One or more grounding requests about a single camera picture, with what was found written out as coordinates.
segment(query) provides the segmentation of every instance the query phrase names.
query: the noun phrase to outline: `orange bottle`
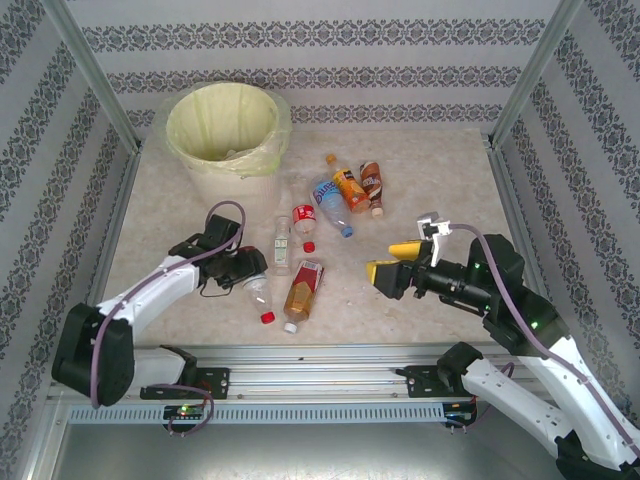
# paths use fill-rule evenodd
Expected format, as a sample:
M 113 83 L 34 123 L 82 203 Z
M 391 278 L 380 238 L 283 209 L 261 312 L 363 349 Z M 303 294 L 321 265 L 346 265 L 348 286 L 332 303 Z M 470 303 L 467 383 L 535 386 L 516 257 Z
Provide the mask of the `orange bottle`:
M 353 173 L 348 168 L 343 168 L 337 164 L 337 158 L 332 153 L 327 155 L 327 165 L 333 176 L 333 183 L 338 186 L 342 197 L 349 205 L 349 210 L 353 213 L 362 213 L 369 210 L 371 200 L 364 193 L 364 190 L 356 181 Z
M 309 319 L 311 306 L 320 287 L 324 268 L 314 260 L 303 260 L 298 266 L 296 277 L 293 279 L 287 301 L 284 303 L 284 314 L 287 323 L 284 331 L 296 333 L 298 325 Z

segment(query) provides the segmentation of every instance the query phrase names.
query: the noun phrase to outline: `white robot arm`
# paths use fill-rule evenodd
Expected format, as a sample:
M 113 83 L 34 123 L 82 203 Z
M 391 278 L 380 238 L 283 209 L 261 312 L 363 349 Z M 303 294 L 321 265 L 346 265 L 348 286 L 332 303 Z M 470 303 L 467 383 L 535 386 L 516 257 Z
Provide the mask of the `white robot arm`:
M 448 305 L 483 317 L 491 337 L 529 368 L 557 404 L 518 386 L 459 343 L 439 361 L 441 380 L 451 389 L 486 399 L 533 435 L 571 480 L 640 479 L 640 431 L 611 401 L 586 366 L 568 327 L 548 300 L 522 284 L 524 260 L 502 235 L 481 235 L 468 225 L 418 219 L 420 241 L 390 247 L 400 261 L 371 262 L 371 283 L 389 298 L 409 287 L 422 298 L 435 292 Z M 446 237 L 470 230 L 466 266 L 441 260 Z
M 65 320 L 53 378 L 91 397 L 96 408 L 113 405 L 132 387 L 191 387 L 193 356 L 172 347 L 134 350 L 135 340 L 169 305 L 207 281 L 229 290 L 264 272 L 262 253 L 240 248 L 241 238 L 241 224 L 210 214 L 204 233 L 173 247 L 136 285 L 96 307 L 74 306 Z

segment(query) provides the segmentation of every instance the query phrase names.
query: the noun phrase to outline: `white bottle cap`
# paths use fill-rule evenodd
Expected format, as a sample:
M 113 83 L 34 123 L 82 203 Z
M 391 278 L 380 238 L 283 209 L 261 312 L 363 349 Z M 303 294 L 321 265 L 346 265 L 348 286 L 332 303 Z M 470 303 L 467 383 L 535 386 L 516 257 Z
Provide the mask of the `white bottle cap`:
M 298 326 L 295 323 L 287 322 L 284 324 L 284 331 L 287 333 L 296 333 Z

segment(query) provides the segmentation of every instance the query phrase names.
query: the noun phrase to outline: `red bottle label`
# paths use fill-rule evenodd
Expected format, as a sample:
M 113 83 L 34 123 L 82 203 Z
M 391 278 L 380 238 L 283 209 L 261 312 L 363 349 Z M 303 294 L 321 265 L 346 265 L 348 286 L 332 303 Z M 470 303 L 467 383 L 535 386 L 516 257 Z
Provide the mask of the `red bottle label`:
M 311 205 L 300 205 L 293 209 L 293 222 L 298 223 L 300 220 L 316 219 L 316 212 Z

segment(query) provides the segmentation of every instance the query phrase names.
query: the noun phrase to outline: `wall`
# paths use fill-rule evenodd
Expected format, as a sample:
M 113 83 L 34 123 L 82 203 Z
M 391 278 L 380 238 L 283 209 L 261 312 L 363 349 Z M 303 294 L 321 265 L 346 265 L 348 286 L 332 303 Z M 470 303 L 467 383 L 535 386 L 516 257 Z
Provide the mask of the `wall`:
M 144 134 L 198 81 L 273 89 L 299 129 L 489 132 L 558 0 L 96 0 L 69 7 Z
M 37 424 L 63 315 L 86 298 L 129 153 L 35 0 L 0 2 L 0 479 Z
M 588 0 L 502 145 L 545 284 L 640 413 L 640 1 Z

